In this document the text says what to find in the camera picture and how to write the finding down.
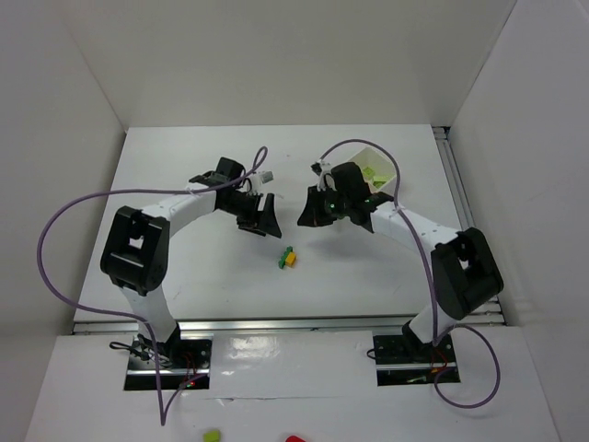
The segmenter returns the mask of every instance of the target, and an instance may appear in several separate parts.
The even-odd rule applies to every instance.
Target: cable
[[[489,340],[487,338],[485,338],[483,336],[483,334],[480,331],[478,331],[478,330],[476,330],[466,324],[457,324],[454,327],[452,327],[450,331],[452,331],[453,329],[458,329],[458,328],[467,329],[467,330],[475,333],[485,343],[485,345],[487,345],[487,348],[489,349],[489,352],[491,353],[491,357],[493,358],[493,364],[495,365],[495,373],[496,373],[495,386],[493,387],[493,390],[491,391],[489,396],[487,396],[482,401],[479,401],[476,403],[471,403],[471,404],[454,402],[451,399],[448,399],[445,397],[445,395],[440,390],[440,385],[439,385],[440,377],[443,376],[444,373],[447,373],[449,370],[453,369],[453,368],[449,367],[446,370],[442,370],[437,375],[435,375],[435,378],[433,379],[433,387],[435,388],[435,391],[440,395],[440,398],[442,398],[442,400],[444,402],[449,403],[453,407],[462,408],[463,410],[472,410],[472,409],[479,408],[479,407],[482,407],[483,405],[488,404],[495,397],[495,395],[497,394],[497,391],[499,391],[499,385],[501,384],[501,367],[499,365],[499,359],[497,359],[497,354],[495,353],[495,350],[493,350],[491,343],[489,342]]]
[[[432,338],[432,345],[433,347],[437,346],[440,341],[442,341],[442,339],[449,333],[451,332],[453,329],[455,328],[463,328],[463,329],[467,329],[473,333],[475,333],[477,336],[479,336],[479,338],[485,343],[485,345],[487,345],[487,348],[489,349],[489,351],[491,352],[491,357],[493,359],[493,363],[495,365],[495,372],[497,374],[497,377],[495,379],[495,386],[493,387],[493,390],[491,392],[491,394],[489,394],[489,396],[487,396],[485,399],[483,399],[482,401],[479,401],[477,403],[473,403],[473,404],[461,404],[458,402],[454,402],[448,398],[445,397],[445,395],[440,391],[440,387],[438,386],[438,382],[440,377],[446,373],[449,369],[451,368],[446,368],[443,371],[440,371],[435,378],[433,379],[433,386],[435,387],[435,391],[440,395],[440,398],[442,398],[443,401],[445,401],[446,403],[449,403],[450,405],[457,407],[457,408],[462,408],[462,409],[474,409],[474,408],[479,408],[482,407],[483,405],[486,405],[487,403],[489,403],[497,394],[497,391],[499,390],[499,385],[501,384],[501,367],[499,365],[499,359],[497,358],[497,354],[495,354],[495,350],[493,349],[491,343],[489,342],[489,340],[487,340],[487,338],[485,338],[479,331],[475,330],[474,328],[465,325],[465,324],[456,324],[453,327],[448,328],[447,330],[443,331],[442,333],[440,333],[438,335],[438,309],[437,309],[437,298],[435,295],[435,288],[433,286],[433,277],[432,277],[432,271],[430,269],[430,264],[427,261],[427,256],[425,254],[425,249],[423,248],[422,245],[422,241],[420,240],[419,235],[417,234],[417,231],[415,230],[415,227],[413,226],[413,224],[411,223],[411,221],[409,220],[409,218],[403,213],[403,211],[401,210],[400,206],[399,206],[399,201],[398,201],[398,189],[400,187],[400,183],[401,183],[401,173],[400,173],[400,169],[398,167],[398,163],[397,160],[395,158],[393,158],[392,155],[390,155],[386,149],[384,147],[381,147],[380,145],[373,143],[371,141],[367,141],[367,140],[363,140],[360,138],[352,138],[349,140],[343,140],[340,141],[339,143],[333,145],[332,147],[330,147],[322,156],[320,159],[325,159],[325,157],[327,155],[329,155],[331,152],[333,152],[335,149],[337,149],[338,147],[340,147],[341,145],[347,145],[349,143],[361,143],[361,144],[365,144],[365,145],[369,145],[371,147],[373,147],[376,150],[379,150],[380,152],[382,152],[383,154],[385,154],[385,156],[387,156],[387,158],[391,161],[391,163],[393,163],[393,166],[395,167],[395,171],[397,172],[397,181],[395,183],[395,190],[393,191],[393,203],[395,205],[395,207],[397,208],[397,212],[398,214],[403,218],[403,221],[405,221],[405,224],[407,225],[407,227],[410,230],[411,235],[413,236],[413,239],[415,240],[415,244],[417,245],[417,250],[420,253],[420,257],[422,258],[422,264],[423,264],[423,270],[425,271],[425,276],[427,278],[427,283],[430,289],[430,300],[432,301],[432,323],[433,323],[433,338]],[[368,354],[370,353],[370,350],[366,353],[366,355],[368,357],[370,357],[370,355]]]
[[[135,355],[139,358],[141,358],[143,356],[139,350],[137,350],[134,347],[131,347],[130,345],[128,345],[126,343],[119,343],[117,341],[112,341],[111,343],[109,343],[109,348],[112,350],[125,350],[125,351],[129,352],[131,355]]]
[[[253,167],[251,168],[251,170],[249,172],[246,172],[244,175],[242,175],[241,177],[239,177],[235,180],[231,180],[231,181],[228,181],[224,184],[209,187],[206,189],[198,189],[198,190],[193,190],[193,191],[187,191],[187,190],[173,191],[173,190],[154,190],[154,189],[120,189],[120,190],[116,190],[116,191],[94,192],[94,193],[90,193],[88,195],[81,196],[79,198],[74,199],[73,201],[64,205],[57,212],[55,212],[55,214],[53,214],[53,216],[51,218],[49,218],[49,221],[47,221],[47,224],[45,225],[45,227],[43,228],[43,230],[40,233],[39,241],[37,242],[37,267],[39,268],[40,277],[43,280],[43,283],[47,286],[47,288],[49,288],[49,290],[59,300],[61,300],[62,302],[64,302],[65,304],[67,304],[70,307],[79,308],[80,310],[88,311],[90,313],[98,313],[100,315],[119,316],[119,317],[129,318],[131,320],[137,320],[137,321],[142,322],[145,325],[147,332],[149,333],[149,337],[151,339],[151,342],[156,343],[157,342],[156,334],[154,333],[154,330],[151,327],[151,325],[149,324],[149,322],[147,321],[147,319],[142,318],[141,316],[135,315],[133,313],[84,306],[84,305],[64,296],[57,289],[57,287],[55,287],[53,285],[53,283],[49,279],[49,276],[47,275],[47,271],[45,270],[45,264],[43,262],[43,245],[45,243],[45,239],[47,238],[47,234],[49,233],[49,230],[52,228],[55,221],[57,221],[57,219],[61,215],[63,215],[67,210],[71,209],[72,207],[74,207],[77,204],[80,204],[80,203],[87,201],[87,200],[91,200],[93,198],[102,198],[105,196],[123,195],[123,194],[129,194],[129,193],[148,193],[148,194],[161,194],[161,195],[178,195],[178,194],[189,194],[189,193],[190,194],[199,194],[199,193],[206,193],[206,192],[216,192],[221,189],[225,189],[227,187],[234,186],[236,184],[239,184],[245,178],[247,178],[248,176],[253,174],[257,169],[259,169],[260,166],[262,165],[262,163],[264,162],[264,160],[266,159],[266,156],[268,156],[268,147],[263,146],[256,153],[256,156],[254,158]],[[160,376],[159,352],[157,351],[157,345],[154,345],[153,349],[154,349],[154,354],[155,354],[154,362],[156,364],[157,403],[159,406],[160,424],[162,426],[164,426],[166,424],[167,409],[169,408],[170,403],[178,395],[178,393],[181,389],[176,390],[176,392],[172,395],[172,397],[168,401],[167,406],[164,408],[164,398],[162,395],[162,381],[161,381],[161,376]]]

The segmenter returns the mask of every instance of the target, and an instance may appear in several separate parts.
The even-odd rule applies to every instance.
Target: yellow object
[[[286,259],[284,260],[284,263],[286,265],[288,265],[289,267],[292,267],[293,265],[295,265],[295,261],[296,261],[296,253],[294,253],[293,251],[291,251],[288,256],[286,256]]]
[[[220,442],[221,440],[221,432],[219,430],[209,431],[202,435],[203,442]]]

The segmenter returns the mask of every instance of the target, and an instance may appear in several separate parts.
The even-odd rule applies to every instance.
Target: green object
[[[385,175],[374,175],[372,178],[372,185],[377,189],[380,189],[388,180],[390,180],[390,178],[386,177]]]
[[[278,267],[280,267],[281,269],[284,268],[286,264],[286,257],[291,251],[293,251],[293,246],[288,246],[284,251],[282,258],[278,261]]]
[[[362,174],[364,175],[364,177],[367,180],[371,180],[372,177],[374,177],[376,172],[374,172],[371,168],[369,168],[368,166],[366,166],[364,169],[362,169]]]
[[[202,435],[202,442],[220,442],[221,432],[219,430],[209,431]]]

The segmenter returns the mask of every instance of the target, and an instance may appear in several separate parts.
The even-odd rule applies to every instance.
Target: white surface
[[[376,385],[375,364],[365,357],[373,347],[370,331],[219,336],[211,391],[235,399],[363,394]]]
[[[579,3],[520,1],[451,132],[565,442],[589,434],[588,41]]]
[[[200,218],[172,239],[163,284],[172,316],[196,320],[418,313],[429,298],[417,255],[347,220],[322,228],[296,225],[307,187],[317,184],[310,165],[331,145],[353,137],[379,143],[397,157],[404,205],[458,227],[432,130],[426,125],[132,128],[113,189],[183,189],[189,178],[214,169],[220,156],[248,166],[258,148],[267,145],[270,154],[263,168],[273,171],[274,181],[265,192],[283,195],[275,203],[282,239],[240,231],[235,217],[221,212]],[[342,147],[329,160],[339,164],[360,148]],[[158,199],[109,199],[83,302],[128,309],[117,287],[100,271],[99,258],[116,210]],[[277,262],[288,245],[294,247],[297,263],[294,269],[280,270]],[[105,317],[77,311],[75,320]]]
[[[49,216],[110,185],[122,128],[50,2],[0,2],[0,440],[20,442],[55,335],[73,311],[37,276]],[[64,218],[46,248],[56,284],[77,297],[100,202]]]
[[[126,126],[450,124],[514,0],[59,0]]]
[[[55,346],[27,441],[198,441],[204,431],[219,428],[225,441],[248,442],[283,442],[292,434],[308,442],[556,442],[522,333],[504,327],[483,332],[497,350],[503,376],[495,400],[476,411],[445,405],[432,386],[378,388],[374,384],[363,394],[343,390],[338,397],[321,398],[319,391],[313,398],[273,400],[199,399],[201,393],[191,391],[177,398],[163,428],[154,392],[122,391],[127,356],[107,344],[124,336],[62,337]],[[455,400],[479,400],[493,383],[491,359],[472,333],[453,334],[462,383],[442,388]],[[313,366],[325,350],[309,346],[300,364]],[[360,352],[354,354],[365,360]],[[339,375],[339,362],[348,360],[346,355],[331,361],[333,377]]]

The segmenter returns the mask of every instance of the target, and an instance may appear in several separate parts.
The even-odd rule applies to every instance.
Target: green block
[[[376,172],[374,172],[371,168],[369,168],[368,166],[366,166],[364,169],[362,169],[362,174],[364,175],[364,177],[367,180],[371,180],[372,177],[374,177]]]
[[[373,182],[382,182],[383,184],[388,180],[390,180],[390,177],[387,177],[386,175],[374,175],[374,177],[372,177]]]
[[[221,432],[219,430],[209,431],[202,435],[202,442],[220,442]]]

